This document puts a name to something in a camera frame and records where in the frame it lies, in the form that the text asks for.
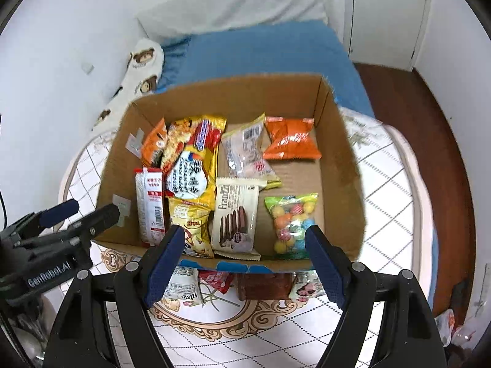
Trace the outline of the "pink picture snack packet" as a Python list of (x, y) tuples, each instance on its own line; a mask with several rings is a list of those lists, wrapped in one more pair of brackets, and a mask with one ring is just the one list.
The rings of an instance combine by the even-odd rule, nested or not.
[(290, 300), (309, 301), (313, 297), (324, 295), (325, 290), (315, 270), (295, 274), (289, 294)]

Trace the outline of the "white door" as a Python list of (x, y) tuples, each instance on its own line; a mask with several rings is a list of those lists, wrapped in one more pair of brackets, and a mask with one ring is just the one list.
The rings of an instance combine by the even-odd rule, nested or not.
[(411, 71), (431, 0), (349, 0), (346, 24), (353, 62)]

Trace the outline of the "brown snack packet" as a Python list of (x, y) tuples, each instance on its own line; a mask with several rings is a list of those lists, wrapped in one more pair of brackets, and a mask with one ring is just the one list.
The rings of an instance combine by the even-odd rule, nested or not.
[(293, 280), (292, 273), (238, 273), (235, 285), (241, 301), (275, 301), (289, 298)]

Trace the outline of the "orange snack bag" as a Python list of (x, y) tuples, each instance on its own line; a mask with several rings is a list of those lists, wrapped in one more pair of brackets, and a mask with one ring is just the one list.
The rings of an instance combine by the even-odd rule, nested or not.
[(265, 127), (270, 136), (270, 145), (263, 152), (266, 160), (320, 159), (322, 154), (311, 138), (313, 118), (288, 119), (267, 116)]

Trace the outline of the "Franzzi chocolate biscuit packet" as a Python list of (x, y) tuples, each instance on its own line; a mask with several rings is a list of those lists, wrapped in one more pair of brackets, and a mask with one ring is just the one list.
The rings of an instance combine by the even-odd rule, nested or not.
[(259, 193), (267, 182), (258, 178), (218, 178), (211, 246), (221, 257), (260, 261), (254, 249)]

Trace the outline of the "yellow snack packet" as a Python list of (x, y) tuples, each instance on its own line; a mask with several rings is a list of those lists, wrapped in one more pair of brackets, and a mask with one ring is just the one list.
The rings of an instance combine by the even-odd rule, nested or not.
[(184, 228), (184, 254), (195, 258), (214, 258), (209, 236), (208, 221), (211, 211), (179, 198), (169, 198), (171, 224)]

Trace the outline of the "litter on floor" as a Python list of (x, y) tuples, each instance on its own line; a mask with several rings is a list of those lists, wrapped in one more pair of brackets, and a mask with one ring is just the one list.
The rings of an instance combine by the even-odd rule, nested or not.
[(444, 347), (458, 347), (464, 351), (475, 349), (490, 329), (490, 263), (485, 264), (478, 301), (471, 306), (471, 315), (460, 325), (455, 313), (467, 294), (467, 282), (461, 281), (452, 289), (450, 307), (435, 318)]

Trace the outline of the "colourful candy ball bag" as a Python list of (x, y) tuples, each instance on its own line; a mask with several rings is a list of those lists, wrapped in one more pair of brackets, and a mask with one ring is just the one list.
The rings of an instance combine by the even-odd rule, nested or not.
[(265, 197), (266, 210), (273, 219), (276, 234), (274, 250), (278, 258), (307, 258), (305, 234), (309, 227), (315, 225), (318, 198), (318, 193)]

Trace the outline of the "clear yellow-edged snack packet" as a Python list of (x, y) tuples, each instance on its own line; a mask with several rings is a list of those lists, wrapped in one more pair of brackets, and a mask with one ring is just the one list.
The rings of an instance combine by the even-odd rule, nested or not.
[(224, 133), (221, 144), (230, 177), (264, 180), (265, 189), (271, 190), (281, 187), (282, 181), (263, 158), (261, 141), (264, 127), (265, 114), (262, 114), (252, 122)]

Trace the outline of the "white textured pillow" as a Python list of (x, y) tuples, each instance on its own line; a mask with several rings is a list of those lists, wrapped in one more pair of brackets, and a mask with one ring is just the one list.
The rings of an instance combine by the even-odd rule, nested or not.
[(331, 0), (167, 0), (137, 14), (146, 35), (160, 43), (184, 36), (262, 24), (329, 22)]

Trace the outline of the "small orange snack packet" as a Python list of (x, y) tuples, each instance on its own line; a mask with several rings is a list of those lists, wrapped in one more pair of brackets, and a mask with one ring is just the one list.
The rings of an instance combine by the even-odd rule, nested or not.
[(145, 167), (158, 168), (168, 140), (166, 122), (162, 118), (146, 136), (141, 147), (141, 161)]

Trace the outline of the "red yellow noodle packet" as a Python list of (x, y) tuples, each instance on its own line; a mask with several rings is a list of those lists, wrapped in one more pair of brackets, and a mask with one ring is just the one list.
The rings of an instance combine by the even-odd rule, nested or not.
[(160, 162), (165, 194), (209, 210), (215, 208), (218, 150), (226, 118), (192, 116), (173, 122)]

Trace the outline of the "white milk candy packet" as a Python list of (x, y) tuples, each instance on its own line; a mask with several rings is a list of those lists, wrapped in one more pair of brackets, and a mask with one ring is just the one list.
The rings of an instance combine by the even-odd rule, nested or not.
[(190, 301), (201, 304), (202, 295), (198, 271), (191, 267), (177, 266), (167, 284), (164, 298), (180, 301)]

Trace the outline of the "red white spicy strip packet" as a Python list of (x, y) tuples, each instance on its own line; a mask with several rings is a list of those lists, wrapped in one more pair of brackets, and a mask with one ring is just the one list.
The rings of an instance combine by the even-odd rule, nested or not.
[(160, 169), (134, 169), (140, 238), (158, 245), (166, 233), (163, 173)]

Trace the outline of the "red small snack packet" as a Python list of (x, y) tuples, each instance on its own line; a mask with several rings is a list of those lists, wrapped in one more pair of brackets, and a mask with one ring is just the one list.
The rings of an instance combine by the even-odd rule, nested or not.
[(211, 286), (213, 289), (222, 294), (227, 294), (235, 279), (235, 275), (233, 273), (207, 270), (200, 270), (198, 272), (198, 277), (205, 284)]

